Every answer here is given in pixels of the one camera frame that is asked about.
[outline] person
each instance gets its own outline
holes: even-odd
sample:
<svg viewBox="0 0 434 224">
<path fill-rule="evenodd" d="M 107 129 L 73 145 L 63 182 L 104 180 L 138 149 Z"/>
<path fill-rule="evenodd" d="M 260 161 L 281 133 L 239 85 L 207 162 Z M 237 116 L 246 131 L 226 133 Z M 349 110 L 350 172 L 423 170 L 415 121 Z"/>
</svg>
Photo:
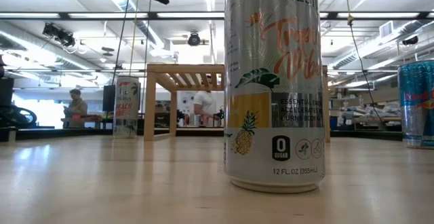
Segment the person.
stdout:
<svg viewBox="0 0 434 224">
<path fill-rule="evenodd" d="M 207 75 L 208 84 L 212 85 L 211 76 Z M 201 115 L 205 126 L 210 124 L 210 119 L 219 119 L 215 116 L 217 112 L 216 100 L 211 91 L 198 91 L 193 99 L 195 115 Z"/>
<path fill-rule="evenodd" d="M 81 99 L 81 92 L 78 89 L 69 91 L 73 101 L 68 107 L 64 106 L 65 118 L 73 118 L 74 115 L 87 115 L 87 103 Z M 69 127 L 82 128 L 84 127 L 83 120 L 70 120 Z"/>
</svg>

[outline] pineapple illustration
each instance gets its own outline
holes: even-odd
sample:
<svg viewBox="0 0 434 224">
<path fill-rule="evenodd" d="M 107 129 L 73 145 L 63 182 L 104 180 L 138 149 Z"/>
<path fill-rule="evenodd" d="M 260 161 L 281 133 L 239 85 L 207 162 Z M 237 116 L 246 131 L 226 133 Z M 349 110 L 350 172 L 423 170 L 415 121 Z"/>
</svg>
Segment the pineapple illustration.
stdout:
<svg viewBox="0 0 434 224">
<path fill-rule="evenodd" d="M 250 147 L 252 147 L 253 143 L 253 135 L 255 135 L 256 129 L 256 113 L 247 111 L 247 115 L 244 118 L 243 126 L 241 130 L 238 132 L 237 137 L 232 142 L 232 151 L 235 153 L 240 153 L 245 155 L 249 153 Z"/>
</svg>

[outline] celsius can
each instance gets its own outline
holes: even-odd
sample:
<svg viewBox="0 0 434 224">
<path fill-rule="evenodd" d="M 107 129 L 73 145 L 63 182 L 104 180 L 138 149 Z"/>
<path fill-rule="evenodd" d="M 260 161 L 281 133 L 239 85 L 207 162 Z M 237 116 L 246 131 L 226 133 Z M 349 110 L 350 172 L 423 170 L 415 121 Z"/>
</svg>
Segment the celsius can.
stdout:
<svg viewBox="0 0 434 224">
<path fill-rule="evenodd" d="M 135 138 L 137 136 L 139 84 L 137 77 L 119 76 L 117 78 L 113 123 L 115 138 Z"/>
<path fill-rule="evenodd" d="M 224 164 L 246 189 L 325 176 L 318 0 L 226 0 Z"/>
<path fill-rule="evenodd" d="M 434 149 L 434 62 L 401 65 L 398 82 L 404 145 Z"/>
</svg>

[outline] wooden frame structure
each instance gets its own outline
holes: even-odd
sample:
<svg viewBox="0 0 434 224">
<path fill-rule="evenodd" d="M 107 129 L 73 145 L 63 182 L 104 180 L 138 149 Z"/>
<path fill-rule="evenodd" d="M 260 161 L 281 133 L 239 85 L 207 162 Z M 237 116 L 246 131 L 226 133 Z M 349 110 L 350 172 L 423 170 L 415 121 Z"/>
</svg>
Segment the wooden frame structure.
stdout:
<svg viewBox="0 0 434 224">
<path fill-rule="evenodd" d="M 158 141 L 176 136 L 177 91 L 223 91 L 223 83 L 217 84 L 217 75 L 224 81 L 223 64 L 148 64 L 146 80 L 146 108 L 144 112 L 144 140 Z M 211 75 L 212 84 L 207 75 Z M 169 134 L 154 136 L 155 95 L 157 83 L 171 93 Z"/>
</svg>

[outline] white can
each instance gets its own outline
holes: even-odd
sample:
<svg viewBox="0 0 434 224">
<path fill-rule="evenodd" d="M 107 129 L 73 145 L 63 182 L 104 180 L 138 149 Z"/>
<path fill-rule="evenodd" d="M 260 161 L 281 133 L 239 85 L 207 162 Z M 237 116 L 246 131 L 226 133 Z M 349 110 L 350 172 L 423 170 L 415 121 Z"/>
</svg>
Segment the white can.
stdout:
<svg viewBox="0 0 434 224">
<path fill-rule="evenodd" d="M 115 119 L 113 120 L 115 138 L 137 137 L 139 84 L 137 77 L 119 76 L 117 78 Z"/>
<path fill-rule="evenodd" d="M 225 171 L 298 193 L 325 176 L 318 0 L 226 0 Z"/>
</svg>

